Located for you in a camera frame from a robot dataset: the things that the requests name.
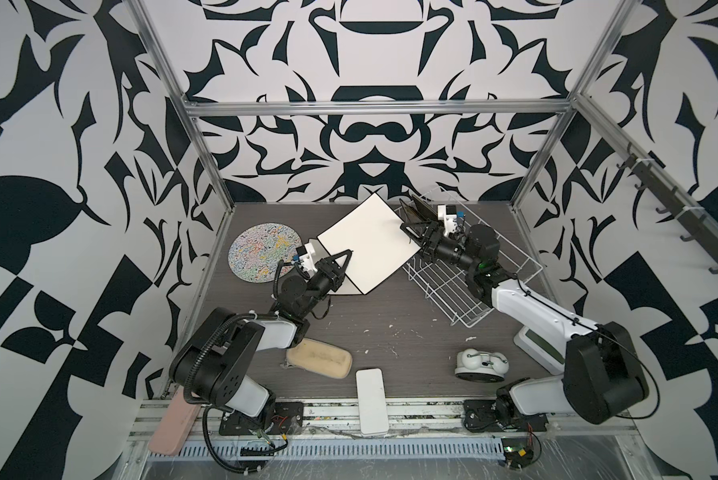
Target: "black and white patterned wall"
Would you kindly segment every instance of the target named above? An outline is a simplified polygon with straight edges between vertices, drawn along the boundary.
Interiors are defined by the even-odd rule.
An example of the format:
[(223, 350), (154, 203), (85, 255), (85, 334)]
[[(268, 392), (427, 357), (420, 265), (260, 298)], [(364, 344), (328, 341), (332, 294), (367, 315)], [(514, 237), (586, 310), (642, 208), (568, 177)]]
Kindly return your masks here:
[(205, 117), (236, 201), (510, 200), (553, 114)]
[(224, 213), (119, 0), (0, 1), (0, 478), (106, 478)]
[[(625, 33), (592, 96), (718, 220), (718, 0), (644, 0)], [(522, 212), (562, 304), (625, 325), (657, 377), (637, 425), (664, 472), (718, 479), (716, 265), (620, 161), (576, 117)]]
[[(617, 2), (146, 4), (190, 101), (266, 102), (565, 98)], [(374, 191), (392, 200), (437, 185), (466, 200), (509, 200), (551, 117), (205, 118), (201, 125), (238, 201), (356, 201)]]

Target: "colorful round mat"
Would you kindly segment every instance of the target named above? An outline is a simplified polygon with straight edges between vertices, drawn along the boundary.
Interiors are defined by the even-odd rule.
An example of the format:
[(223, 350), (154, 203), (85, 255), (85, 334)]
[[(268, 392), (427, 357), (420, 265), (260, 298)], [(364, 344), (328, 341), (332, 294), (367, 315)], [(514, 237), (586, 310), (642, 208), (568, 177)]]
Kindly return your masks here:
[[(292, 261), (295, 248), (303, 243), (295, 230), (282, 224), (260, 224), (236, 237), (229, 249), (229, 266), (245, 282), (274, 280), (279, 260)], [(292, 267), (281, 269), (284, 275)]]

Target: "white rectangular box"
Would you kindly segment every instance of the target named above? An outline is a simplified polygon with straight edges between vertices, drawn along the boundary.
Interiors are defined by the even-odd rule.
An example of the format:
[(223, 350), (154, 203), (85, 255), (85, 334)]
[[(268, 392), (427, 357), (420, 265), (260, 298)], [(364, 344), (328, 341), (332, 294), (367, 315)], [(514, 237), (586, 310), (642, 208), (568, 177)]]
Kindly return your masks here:
[[(537, 342), (533, 341), (530, 335), (532, 335), (530, 333), (530, 329), (525, 326), (519, 331), (519, 333), (517, 333), (516, 336), (513, 337), (513, 342), (518, 348), (524, 350), (527, 355), (531, 356), (533, 360), (542, 365), (544, 369), (548, 370), (548, 373), (554, 376), (562, 375), (564, 373), (564, 364), (562, 364), (559, 360), (556, 360), (554, 355), (550, 351), (546, 350), (553, 350), (553, 347), (548, 345), (548, 343), (546, 343), (545, 346), (539, 345)], [(535, 333), (534, 336), (540, 340), (542, 339), (542, 337), (540, 337), (537, 333)], [(556, 356), (561, 357), (561, 355), (555, 350), (553, 350), (553, 352), (556, 353)]]
[(362, 435), (388, 433), (386, 389), (381, 369), (357, 371), (357, 398), (359, 398), (359, 428)]

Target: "black mounting plate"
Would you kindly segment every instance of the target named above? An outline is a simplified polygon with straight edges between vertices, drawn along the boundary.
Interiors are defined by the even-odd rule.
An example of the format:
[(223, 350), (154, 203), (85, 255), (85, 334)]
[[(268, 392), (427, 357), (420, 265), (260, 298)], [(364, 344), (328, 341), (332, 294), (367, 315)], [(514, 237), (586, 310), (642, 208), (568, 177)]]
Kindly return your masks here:
[(479, 383), (498, 383), (506, 381), (505, 377), (502, 377), (500, 375), (493, 375), (491, 373), (460, 372), (456, 373), (455, 376), (461, 380)]
[[(274, 426), (267, 432), (267, 435), (281, 435), (289, 433), (294, 426), (303, 426), (303, 404), (301, 402), (277, 402), (274, 404), (275, 418)], [(221, 417), (218, 434), (221, 436), (249, 435), (250, 430), (257, 428), (247, 416), (241, 413), (232, 413), (230, 416)]]
[[(467, 412), (463, 419), (463, 426), (470, 432), (502, 432), (503, 428), (496, 423), (493, 405), (495, 400), (466, 400), (463, 402), (463, 409)], [(522, 416), (517, 419), (511, 429), (520, 432), (527, 432), (527, 425), (533, 428), (534, 432), (545, 432), (548, 418), (545, 414)]]

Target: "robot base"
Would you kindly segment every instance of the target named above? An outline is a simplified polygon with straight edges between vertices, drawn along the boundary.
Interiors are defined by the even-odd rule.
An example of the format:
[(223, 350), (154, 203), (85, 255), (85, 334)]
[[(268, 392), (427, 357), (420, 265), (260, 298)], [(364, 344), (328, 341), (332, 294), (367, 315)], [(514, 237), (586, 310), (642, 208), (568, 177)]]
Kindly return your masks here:
[[(263, 408), (264, 412), (266, 410), (271, 412), (270, 415), (267, 415), (267, 419), (253, 419), (239, 412), (232, 413), (228, 416), (224, 414), (223, 417), (221, 417), (218, 434), (221, 436), (249, 435), (250, 430), (257, 430), (258, 428), (266, 430), (271, 425), (273, 425), (273, 427), (271, 430), (268, 430), (268, 435), (287, 434), (292, 427), (303, 425), (303, 408), (303, 404), (300, 402), (277, 402), (273, 404), (272, 410)], [(273, 422), (271, 418), (276, 416), (285, 418), (285, 420)], [(262, 425), (261, 421), (268, 422), (268, 425)]]
[(472, 433), (503, 432), (511, 429), (527, 432), (527, 425), (534, 432), (545, 432), (548, 419), (544, 414), (531, 416), (513, 416), (502, 404), (501, 398), (497, 400), (466, 400), (463, 402), (466, 417), (463, 427)]

